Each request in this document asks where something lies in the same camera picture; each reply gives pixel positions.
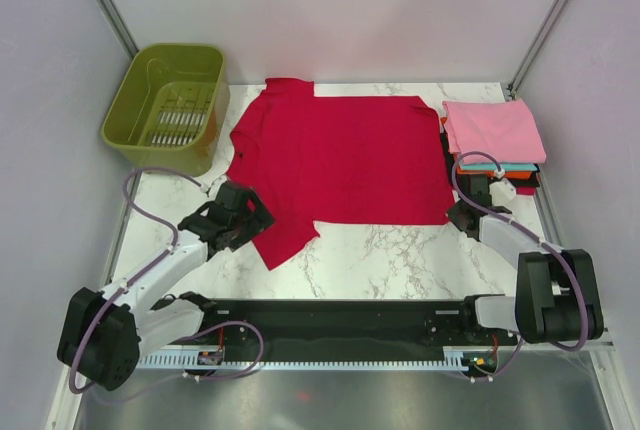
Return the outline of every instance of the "white marble table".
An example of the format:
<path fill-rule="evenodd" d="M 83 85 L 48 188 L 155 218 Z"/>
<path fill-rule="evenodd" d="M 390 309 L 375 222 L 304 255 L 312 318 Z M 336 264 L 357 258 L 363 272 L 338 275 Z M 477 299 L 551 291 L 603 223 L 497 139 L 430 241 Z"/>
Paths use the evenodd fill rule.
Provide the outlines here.
<path fill-rule="evenodd" d="M 212 169 L 211 183 L 233 156 L 229 138 L 262 85 L 231 86 L 231 104 Z M 502 102 L 502 89 L 489 84 L 316 85 L 316 95 L 419 95 L 442 112 L 443 100 Z M 136 202 L 178 223 L 205 200 L 194 185 L 177 177 L 144 175 Z M 532 197 L 518 196 L 508 207 L 542 235 Z M 216 255 L 180 281 L 172 293 L 189 290 L 217 298 L 450 299 L 477 293 L 515 292 L 516 272 L 493 250 L 445 226 L 336 225 L 316 223 L 321 237 L 269 272 L 252 244 Z M 120 277 L 166 246 L 169 232 L 132 214 L 114 276 Z"/>

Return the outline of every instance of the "wall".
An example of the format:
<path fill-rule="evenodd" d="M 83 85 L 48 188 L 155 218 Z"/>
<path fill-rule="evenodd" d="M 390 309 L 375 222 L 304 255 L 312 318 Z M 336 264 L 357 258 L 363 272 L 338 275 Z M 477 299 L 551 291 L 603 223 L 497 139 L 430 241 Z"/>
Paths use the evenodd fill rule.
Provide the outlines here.
<path fill-rule="evenodd" d="M 234 83 L 509 81 L 553 0 L 114 0 L 140 47 L 220 46 Z"/>
<path fill-rule="evenodd" d="M 592 253 L 616 346 L 640 403 L 640 7 L 572 0 L 521 95 L 549 162 L 567 243 Z"/>
<path fill-rule="evenodd" d="M 0 415 L 45 425 L 67 303 L 102 277 L 128 165 L 99 128 L 128 58 L 95 0 L 0 0 Z"/>

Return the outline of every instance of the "red shirt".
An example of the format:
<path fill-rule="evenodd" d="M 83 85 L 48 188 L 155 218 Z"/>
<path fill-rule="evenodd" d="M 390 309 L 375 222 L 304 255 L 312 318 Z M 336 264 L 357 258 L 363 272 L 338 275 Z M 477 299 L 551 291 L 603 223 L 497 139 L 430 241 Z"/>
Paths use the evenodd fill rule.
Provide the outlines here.
<path fill-rule="evenodd" d="M 231 180 L 276 223 L 253 241 L 269 269 L 315 236 L 313 221 L 443 225 L 453 205 L 438 114 L 419 97 L 315 97 L 267 79 L 231 132 Z"/>

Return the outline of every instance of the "folded pink shirt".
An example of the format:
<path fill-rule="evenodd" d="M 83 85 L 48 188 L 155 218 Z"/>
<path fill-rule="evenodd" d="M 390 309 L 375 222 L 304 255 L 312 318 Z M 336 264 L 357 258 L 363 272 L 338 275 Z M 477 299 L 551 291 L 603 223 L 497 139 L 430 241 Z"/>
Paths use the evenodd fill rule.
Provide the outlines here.
<path fill-rule="evenodd" d="M 445 129 L 454 135 L 452 152 L 472 150 L 488 153 L 499 162 L 543 163 L 547 155 L 533 115 L 522 100 L 505 103 L 443 102 Z M 484 163 L 478 155 L 465 163 Z"/>

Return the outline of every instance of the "laundry basket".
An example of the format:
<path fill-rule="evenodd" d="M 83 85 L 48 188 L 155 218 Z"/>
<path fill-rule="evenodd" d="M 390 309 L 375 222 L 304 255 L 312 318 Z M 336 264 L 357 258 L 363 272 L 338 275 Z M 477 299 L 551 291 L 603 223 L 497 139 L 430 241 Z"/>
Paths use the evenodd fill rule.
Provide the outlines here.
<path fill-rule="evenodd" d="M 159 165 L 198 176 L 211 168 L 228 106 L 220 50 L 152 45 L 133 59 L 102 137 L 136 166 Z"/>

